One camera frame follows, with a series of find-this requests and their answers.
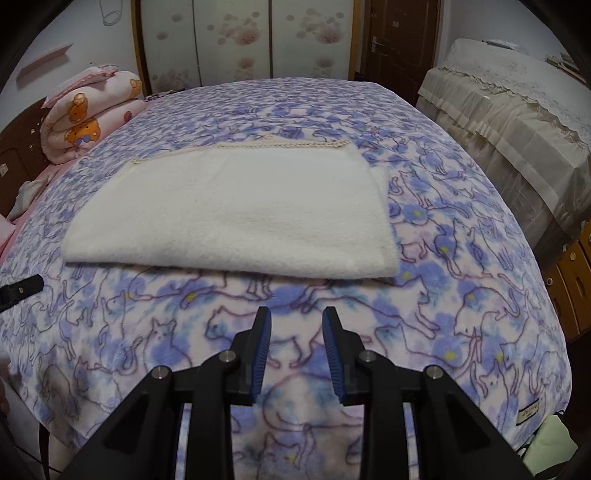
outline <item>sliding wardrobe door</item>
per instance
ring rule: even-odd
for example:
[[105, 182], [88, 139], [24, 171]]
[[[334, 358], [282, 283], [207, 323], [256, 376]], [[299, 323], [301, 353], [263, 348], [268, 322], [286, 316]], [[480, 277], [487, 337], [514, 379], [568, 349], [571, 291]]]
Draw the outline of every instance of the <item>sliding wardrobe door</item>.
[[142, 36], [154, 93], [201, 86], [193, 0], [142, 0]]
[[353, 0], [272, 0], [273, 76], [346, 79]]
[[271, 77], [268, 0], [194, 0], [203, 85]]

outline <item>purple and white blanket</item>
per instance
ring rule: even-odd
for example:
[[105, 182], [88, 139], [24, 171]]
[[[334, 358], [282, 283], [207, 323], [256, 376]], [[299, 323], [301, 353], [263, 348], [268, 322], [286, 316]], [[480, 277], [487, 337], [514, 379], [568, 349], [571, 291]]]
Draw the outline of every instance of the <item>purple and white blanket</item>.
[[[347, 138], [371, 166], [389, 167], [396, 277], [63, 264], [69, 222], [130, 158], [269, 134]], [[357, 477], [362, 410], [341, 407], [332, 391], [320, 333], [328, 305], [396, 364], [442, 366], [513, 447], [570, 396], [564, 336], [513, 215], [440, 127], [370, 83], [257, 80], [159, 100], [43, 194], [0, 267], [0, 284], [36, 273], [46, 287], [0, 314], [0, 345], [20, 396], [73, 446], [152, 367], [200, 364], [250, 328], [260, 305], [272, 310], [273, 333], [257, 406], [232, 410], [239, 479]], [[536, 400], [537, 413], [517, 425], [518, 411]]]

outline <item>brown headboard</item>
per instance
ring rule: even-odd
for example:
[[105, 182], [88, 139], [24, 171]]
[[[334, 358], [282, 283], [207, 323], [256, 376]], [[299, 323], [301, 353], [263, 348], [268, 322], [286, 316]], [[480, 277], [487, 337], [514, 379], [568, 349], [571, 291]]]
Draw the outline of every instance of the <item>brown headboard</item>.
[[6, 217], [17, 198], [18, 189], [27, 180], [35, 180], [49, 165], [41, 150], [39, 128], [49, 113], [41, 108], [43, 99], [22, 111], [0, 133], [0, 215]]

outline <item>rolled comforter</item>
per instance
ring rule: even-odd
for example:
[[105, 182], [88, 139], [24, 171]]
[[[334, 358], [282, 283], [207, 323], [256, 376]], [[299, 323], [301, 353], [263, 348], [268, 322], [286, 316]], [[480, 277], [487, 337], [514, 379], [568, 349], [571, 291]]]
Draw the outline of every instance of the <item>rolled comforter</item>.
[[43, 152], [55, 164], [81, 157], [146, 108], [141, 91], [135, 73], [117, 72], [64, 95], [41, 124]]

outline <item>fabric tag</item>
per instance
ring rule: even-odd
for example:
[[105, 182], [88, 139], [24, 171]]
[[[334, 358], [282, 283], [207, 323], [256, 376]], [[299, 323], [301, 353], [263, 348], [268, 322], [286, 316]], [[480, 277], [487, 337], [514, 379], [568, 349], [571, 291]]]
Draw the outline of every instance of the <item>fabric tag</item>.
[[538, 398], [535, 402], [530, 403], [526, 406], [526, 408], [522, 408], [517, 412], [517, 423], [516, 425], [521, 425], [526, 420], [529, 420], [533, 417], [538, 410], [540, 409], [540, 399]]

